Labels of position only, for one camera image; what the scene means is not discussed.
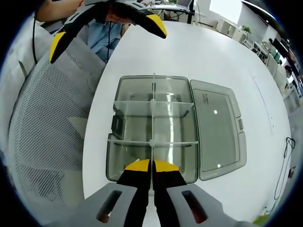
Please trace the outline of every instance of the white table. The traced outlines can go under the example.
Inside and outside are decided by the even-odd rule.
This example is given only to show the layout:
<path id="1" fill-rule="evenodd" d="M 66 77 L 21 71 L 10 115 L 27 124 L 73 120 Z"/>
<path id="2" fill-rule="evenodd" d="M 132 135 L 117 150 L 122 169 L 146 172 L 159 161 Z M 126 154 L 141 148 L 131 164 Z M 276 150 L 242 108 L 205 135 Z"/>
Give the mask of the white table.
<path id="1" fill-rule="evenodd" d="M 252 221 L 264 206 L 270 208 L 274 203 L 285 138 L 290 136 L 279 89 L 258 56 L 238 42 L 200 26 L 165 22 L 165 27 L 168 36 L 161 39 L 140 26 L 131 26 L 103 72 L 85 134 L 84 196 L 89 197 L 109 182 L 105 175 L 107 137 L 119 79 L 153 73 L 185 76 L 229 87 L 236 95 L 246 133 L 247 163 L 229 174 L 196 184 L 218 199 L 226 214 Z M 152 220 L 157 216 L 152 202 L 147 210 L 144 226 L 157 226 L 157 218 Z"/>

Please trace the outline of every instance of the blue shirt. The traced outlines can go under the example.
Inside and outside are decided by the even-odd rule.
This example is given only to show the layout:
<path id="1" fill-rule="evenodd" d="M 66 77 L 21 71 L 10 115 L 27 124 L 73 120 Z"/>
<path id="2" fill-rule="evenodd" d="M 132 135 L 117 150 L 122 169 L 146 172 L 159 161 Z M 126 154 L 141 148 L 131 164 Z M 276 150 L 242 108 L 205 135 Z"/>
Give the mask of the blue shirt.
<path id="1" fill-rule="evenodd" d="M 89 24 L 89 36 L 87 45 L 94 53 L 97 53 L 101 48 L 111 44 L 120 35 L 122 24 L 111 23 L 110 41 L 108 43 L 109 22 L 105 24 L 97 23 L 95 20 Z"/>

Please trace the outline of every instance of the person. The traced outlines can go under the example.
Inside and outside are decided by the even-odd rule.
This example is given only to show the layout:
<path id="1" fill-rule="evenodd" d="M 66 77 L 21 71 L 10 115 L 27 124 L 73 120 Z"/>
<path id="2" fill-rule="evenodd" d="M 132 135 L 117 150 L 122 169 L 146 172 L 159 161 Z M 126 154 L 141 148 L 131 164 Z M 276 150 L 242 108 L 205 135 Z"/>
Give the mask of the person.
<path id="1" fill-rule="evenodd" d="M 63 19 L 74 14 L 77 8 L 83 5 L 84 0 L 45 0 L 37 11 L 36 19 L 40 22 Z M 127 18 L 117 16 L 112 8 L 109 8 L 106 21 L 129 23 Z"/>
<path id="2" fill-rule="evenodd" d="M 84 0 L 46 0 L 36 13 L 40 22 L 59 20 L 71 16 L 77 8 L 84 4 Z"/>
<path id="3" fill-rule="evenodd" d="M 276 85 L 278 86 L 280 93 L 282 96 L 285 94 L 285 89 L 288 86 L 287 78 L 290 78 L 291 71 L 290 67 L 286 65 L 285 67 L 282 66 L 282 61 L 280 60 L 277 66 L 276 73 L 274 75 L 274 80 Z"/>
<path id="4" fill-rule="evenodd" d="M 88 46 L 98 57 L 107 63 L 120 39 L 122 23 L 104 24 L 95 20 L 89 24 Z"/>

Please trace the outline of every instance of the office chair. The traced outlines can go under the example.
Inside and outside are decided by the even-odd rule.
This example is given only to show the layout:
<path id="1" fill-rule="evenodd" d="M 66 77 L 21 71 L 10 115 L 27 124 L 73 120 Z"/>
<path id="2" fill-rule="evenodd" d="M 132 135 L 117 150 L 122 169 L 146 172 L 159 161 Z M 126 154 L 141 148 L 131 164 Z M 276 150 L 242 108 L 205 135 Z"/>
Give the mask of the office chair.
<path id="1" fill-rule="evenodd" d="M 84 200 L 82 123 L 105 67 L 78 38 L 55 64 L 48 58 L 49 52 L 25 81 L 9 129 L 9 170 L 42 225 L 65 218 Z"/>
<path id="2" fill-rule="evenodd" d="M 252 50 L 254 48 L 255 40 L 250 33 L 246 32 L 246 38 L 244 39 L 242 44 L 248 49 Z"/>

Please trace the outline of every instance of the computer monitor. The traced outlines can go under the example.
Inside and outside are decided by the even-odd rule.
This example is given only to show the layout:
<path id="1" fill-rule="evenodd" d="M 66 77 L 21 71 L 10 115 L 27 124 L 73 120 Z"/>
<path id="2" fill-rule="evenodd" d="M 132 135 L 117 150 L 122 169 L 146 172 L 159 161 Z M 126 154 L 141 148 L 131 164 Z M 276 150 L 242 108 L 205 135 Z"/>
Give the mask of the computer monitor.
<path id="1" fill-rule="evenodd" d="M 177 5 L 185 6 L 186 8 L 188 8 L 191 1 L 192 0 L 178 0 Z"/>

